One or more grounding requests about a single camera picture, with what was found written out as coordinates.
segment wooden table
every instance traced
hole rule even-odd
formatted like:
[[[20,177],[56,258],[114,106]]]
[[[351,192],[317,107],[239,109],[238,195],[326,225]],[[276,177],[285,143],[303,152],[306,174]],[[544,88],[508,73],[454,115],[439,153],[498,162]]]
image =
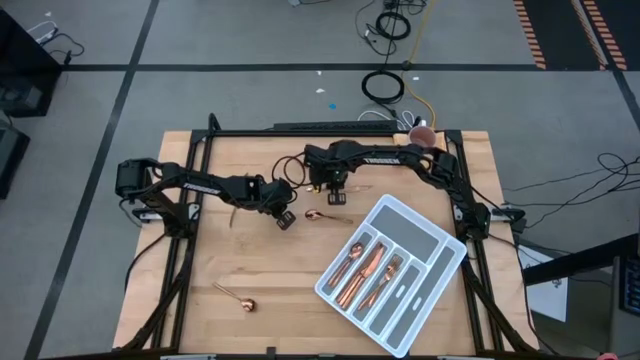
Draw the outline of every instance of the wooden table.
[[[463,135],[473,185],[495,203],[501,203],[502,191],[488,134],[464,132]],[[165,133],[159,160],[184,165],[189,137],[190,132]],[[307,143],[326,147],[339,139],[215,138],[209,171],[218,176],[262,174],[270,179],[271,168],[278,158],[301,152]],[[355,140],[362,144],[394,143],[392,137]],[[404,135],[396,136],[396,142],[403,141],[406,141]],[[295,164],[291,164],[290,169],[292,178],[301,174]],[[270,216],[244,210],[237,211],[233,227],[229,228],[233,207],[213,196],[205,196],[181,353],[261,354],[267,347],[275,346],[279,354],[387,354],[324,303],[314,293],[313,286],[383,194],[397,197],[453,234],[449,198],[444,191],[420,181],[411,170],[395,166],[360,167],[356,174],[349,176],[347,185],[373,187],[348,194],[345,206],[331,207],[325,192],[318,195],[299,189],[297,201],[289,206],[298,220],[287,231],[280,230]],[[177,201],[179,190],[172,189],[167,194]],[[307,221],[304,212],[310,208],[344,215],[355,224]],[[162,231],[160,223],[145,225],[137,251]],[[507,224],[492,224],[491,233],[511,239]],[[168,247],[169,240],[165,240],[145,254],[134,268],[114,346],[130,340],[157,304]],[[485,240],[485,248],[496,304],[525,341],[537,348],[527,324],[524,285],[514,248],[492,239]],[[257,312],[245,313],[236,300],[213,287],[213,282],[241,297],[256,300]],[[479,301],[478,304],[485,347],[491,348],[486,311]],[[170,309],[168,320],[173,319],[173,314],[174,310]],[[167,327],[163,344],[168,344],[170,332]],[[460,271],[427,319],[411,354],[474,354]]]

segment cutlery tray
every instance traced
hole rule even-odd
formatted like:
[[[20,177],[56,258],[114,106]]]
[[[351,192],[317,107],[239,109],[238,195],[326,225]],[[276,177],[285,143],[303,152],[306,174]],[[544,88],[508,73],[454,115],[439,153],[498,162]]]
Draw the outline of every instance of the cutlery tray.
[[[332,287],[333,274],[360,242],[362,254],[348,265]],[[378,244],[384,247],[375,271],[368,276],[346,309],[339,295],[353,276],[371,261]],[[360,330],[397,358],[404,357],[446,288],[467,248],[391,195],[384,195],[340,250],[315,285],[315,292]],[[358,309],[378,286],[397,257],[393,277],[382,287],[372,307]]]

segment copper fork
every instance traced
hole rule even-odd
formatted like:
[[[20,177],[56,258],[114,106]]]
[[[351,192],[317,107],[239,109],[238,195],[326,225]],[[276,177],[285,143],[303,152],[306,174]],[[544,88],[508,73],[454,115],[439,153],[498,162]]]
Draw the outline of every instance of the copper fork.
[[[358,311],[362,310],[365,306],[369,306],[369,307],[373,306],[373,304],[376,302],[378,294],[380,294],[380,290],[382,290],[382,287],[386,283],[391,281],[391,279],[396,274],[396,272],[398,272],[398,268],[400,267],[399,265],[400,265],[400,257],[397,255],[394,255],[389,265],[387,265],[387,272],[384,274],[382,279],[380,279],[380,281],[378,282],[378,286],[376,286],[376,288],[371,292],[371,294],[369,294],[366,298],[364,298],[360,303],[360,305],[358,305]]]

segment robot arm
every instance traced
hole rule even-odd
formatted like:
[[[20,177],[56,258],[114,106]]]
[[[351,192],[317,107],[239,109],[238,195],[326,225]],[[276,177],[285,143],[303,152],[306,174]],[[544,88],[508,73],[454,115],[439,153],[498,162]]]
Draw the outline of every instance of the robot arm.
[[[151,174],[160,180],[154,183]],[[271,215],[283,230],[295,221],[295,216],[287,211],[287,204],[294,200],[293,189],[282,179],[267,184],[260,175],[223,178],[148,158],[118,165],[116,194],[130,202],[139,200],[160,215],[168,235],[185,236],[198,209],[176,204],[162,193],[171,188],[214,195],[237,208]]]
[[[456,157],[438,148],[406,146],[365,146],[351,140],[341,140],[328,149],[307,145],[304,164],[309,167],[309,177],[315,192],[326,184],[330,190],[330,205],[346,203],[344,188],[349,172],[361,165],[402,165],[412,169],[418,177],[437,189],[445,190],[462,214],[465,231],[474,239],[485,239],[489,234],[491,214],[473,197],[471,184],[460,176]]]

